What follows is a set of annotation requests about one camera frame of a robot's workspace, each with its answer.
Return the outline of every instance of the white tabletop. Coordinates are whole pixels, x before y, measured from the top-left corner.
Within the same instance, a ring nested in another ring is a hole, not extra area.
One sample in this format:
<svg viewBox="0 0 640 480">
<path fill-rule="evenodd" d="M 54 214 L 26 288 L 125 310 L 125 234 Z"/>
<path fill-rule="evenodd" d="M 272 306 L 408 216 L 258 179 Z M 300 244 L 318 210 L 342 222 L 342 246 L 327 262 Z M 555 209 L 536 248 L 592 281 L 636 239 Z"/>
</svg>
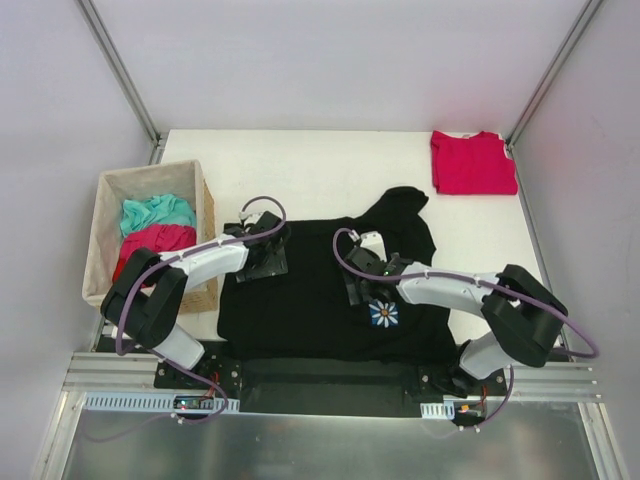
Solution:
<svg viewBox="0 0 640 480">
<path fill-rule="evenodd" d="M 436 194 L 430 138 L 430 132 L 172 130 L 162 163 L 200 161 L 218 233 L 256 195 L 276 197 L 290 220 L 329 219 L 360 215 L 390 187 L 414 186 L 429 196 L 420 215 L 437 248 L 434 266 L 480 273 L 515 263 L 540 278 L 520 199 Z M 219 339 L 217 320 L 216 311 L 178 322 L 197 338 Z M 489 330 L 458 311 L 449 326 L 458 343 Z"/>
</svg>

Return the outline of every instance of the laundry basket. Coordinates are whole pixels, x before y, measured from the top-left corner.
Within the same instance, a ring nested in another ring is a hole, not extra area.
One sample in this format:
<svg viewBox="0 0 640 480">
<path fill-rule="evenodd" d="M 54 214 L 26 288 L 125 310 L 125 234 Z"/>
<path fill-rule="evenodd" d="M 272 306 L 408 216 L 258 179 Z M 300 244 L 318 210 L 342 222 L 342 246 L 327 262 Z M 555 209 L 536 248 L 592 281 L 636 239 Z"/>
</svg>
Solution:
<svg viewBox="0 0 640 480">
<path fill-rule="evenodd" d="M 215 237 L 213 198 L 197 160 L 112 170 L 100 175 L 82 284 L 82 297 L 87 303 L 100 308 L 111 288 L 123 241 L 120 232 L 122 202 L 125 199 L 142 201 L 167 193 L 187 200 L 196 213 L 197 243 Z M 152 288 L 145 288 L 143 292 L 149 293 Z M 214 278 L 185 292 L 180 313 L 215 310 L 217 295 L 218 284 Z"/>
</svg>

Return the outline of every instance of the white flower emblem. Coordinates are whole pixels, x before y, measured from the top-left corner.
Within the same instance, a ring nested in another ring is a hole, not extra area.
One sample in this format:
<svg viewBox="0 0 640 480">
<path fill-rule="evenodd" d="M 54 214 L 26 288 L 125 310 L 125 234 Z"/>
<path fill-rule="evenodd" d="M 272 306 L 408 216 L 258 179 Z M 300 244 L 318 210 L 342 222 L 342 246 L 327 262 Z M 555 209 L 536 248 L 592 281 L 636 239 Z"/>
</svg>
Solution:
<svg viewBox="0 0 640 480">
<path fill-rule="evenodd" d="M 380 300 L 374 300 L 369 304 L 369 313 L 371 313 L 371 325 L 375 327 L 398 326 L 398 307 L 393 302 L 382 303 Z"/>
</svg>

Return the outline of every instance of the gray wall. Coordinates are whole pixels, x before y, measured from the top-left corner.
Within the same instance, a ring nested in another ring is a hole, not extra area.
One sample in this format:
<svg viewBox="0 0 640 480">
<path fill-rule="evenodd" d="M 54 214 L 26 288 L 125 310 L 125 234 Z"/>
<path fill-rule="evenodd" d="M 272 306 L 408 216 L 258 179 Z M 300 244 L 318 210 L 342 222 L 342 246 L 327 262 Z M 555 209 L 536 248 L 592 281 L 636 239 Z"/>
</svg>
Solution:
<svg viewBox="0 0 640 480">
<path fill-rule="evenodd" d="M 70 0 L 0 7 L 0 477 L 32 471 L 71 353 L 97 176 L 150 145 Z"/>
<path fill-rule="evenodd" d="M 640 478 L 640 2 L 607 2 L 516 145 L 554 290 L 602 347 L 599 377 Z"/>
<path fill-rule="evenodd" d="M 496 130 L 584 0 L 96 0 L 162 130 Z"/>
</svg>

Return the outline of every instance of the teal cloth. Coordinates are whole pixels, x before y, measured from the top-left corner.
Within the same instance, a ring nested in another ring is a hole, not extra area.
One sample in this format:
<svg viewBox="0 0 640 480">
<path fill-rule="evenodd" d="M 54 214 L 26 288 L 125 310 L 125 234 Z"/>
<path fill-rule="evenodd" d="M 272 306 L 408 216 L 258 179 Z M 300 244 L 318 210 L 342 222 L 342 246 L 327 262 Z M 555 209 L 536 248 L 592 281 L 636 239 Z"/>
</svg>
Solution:
<svg viewBox="0 0 640 480">
<path fill-rule="evenodd" d="M 156 195 L 144 202 L 125 200 L 122 210 L 120 230 L 124 238 L 155 223 L 196 227 L 196 214 L 189 202 L 173 194 Z"/>
</svg>

